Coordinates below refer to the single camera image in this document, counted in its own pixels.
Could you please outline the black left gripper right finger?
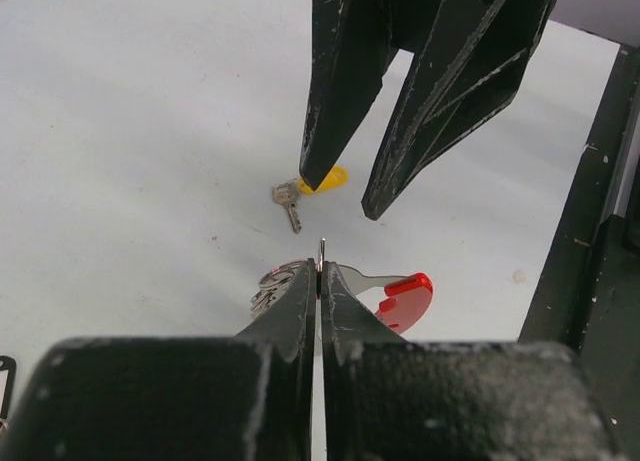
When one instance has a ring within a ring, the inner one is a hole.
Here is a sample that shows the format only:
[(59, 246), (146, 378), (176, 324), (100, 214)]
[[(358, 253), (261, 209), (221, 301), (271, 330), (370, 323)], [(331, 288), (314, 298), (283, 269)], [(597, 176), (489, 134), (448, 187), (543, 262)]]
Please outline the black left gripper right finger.
[(559, 343), (418, 343), (321, 277), (331, 460), (622, 460), (576, 354)]

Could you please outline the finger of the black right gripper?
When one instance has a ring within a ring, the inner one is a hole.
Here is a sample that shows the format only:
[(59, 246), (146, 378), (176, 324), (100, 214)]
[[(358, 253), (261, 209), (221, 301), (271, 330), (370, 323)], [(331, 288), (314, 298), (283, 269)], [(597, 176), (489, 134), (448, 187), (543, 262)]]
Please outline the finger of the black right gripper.
[(398, 51), (391, 0), (312, 0), (311, 44), (299, 174), (316, 190), (372, 107)]
[(431, 0), (362, 198), (379, 219), (413, 179), (514, 99), (556, 0)]

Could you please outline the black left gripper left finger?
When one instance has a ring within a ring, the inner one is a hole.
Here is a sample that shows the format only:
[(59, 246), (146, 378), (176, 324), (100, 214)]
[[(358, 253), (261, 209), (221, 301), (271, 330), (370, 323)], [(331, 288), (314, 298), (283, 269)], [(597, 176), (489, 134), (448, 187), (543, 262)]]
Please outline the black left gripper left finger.
[(5, 460), (307, 460), (316, 267), (231, 337), (84, 337), (38, 363)]

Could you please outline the red-handled metal key organizer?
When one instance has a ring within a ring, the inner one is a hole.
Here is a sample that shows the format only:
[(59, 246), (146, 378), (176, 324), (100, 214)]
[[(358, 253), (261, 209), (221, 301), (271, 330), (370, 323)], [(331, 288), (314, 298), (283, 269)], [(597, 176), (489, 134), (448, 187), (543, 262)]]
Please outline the red-handled metal key organizer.
[[(258, 281), (258, 291), (251, 298), (251, 323), (239, 334), (262, 317), (288, 291), (290, 284), (300, 269), (303, 260), (293, 260), (281, 264)], [(412, 328), (427, 312), (431, 305), (434, 286), (423, 272), (412, 275), (366, 275), (355, 267), (338, 265), (347, 290), (358, 300), (363, 293), (378, 290), (384, 298), (372, 311), (375, 318), (384, 325), (383, 334), (374, 337), (376, 342), (401, 343), (403, 334)]]

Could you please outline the yellow tag key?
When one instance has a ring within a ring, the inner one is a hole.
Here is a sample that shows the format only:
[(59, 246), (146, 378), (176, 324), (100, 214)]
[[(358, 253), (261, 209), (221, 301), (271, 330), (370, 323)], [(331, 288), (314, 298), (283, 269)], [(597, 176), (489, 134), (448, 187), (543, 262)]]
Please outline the yellow tag key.
[(297, 212), (301, 197), (339, 188), (345, 185), (348, 179), (349, 174), (347, 170), (340, 166), (333, 167), (316, 189), (312, 189), (302, 178), (294, 178), (272, 187), (272, 201), (284, 209), (292, 231), (298, 234), (302, 228), (302, 223)]

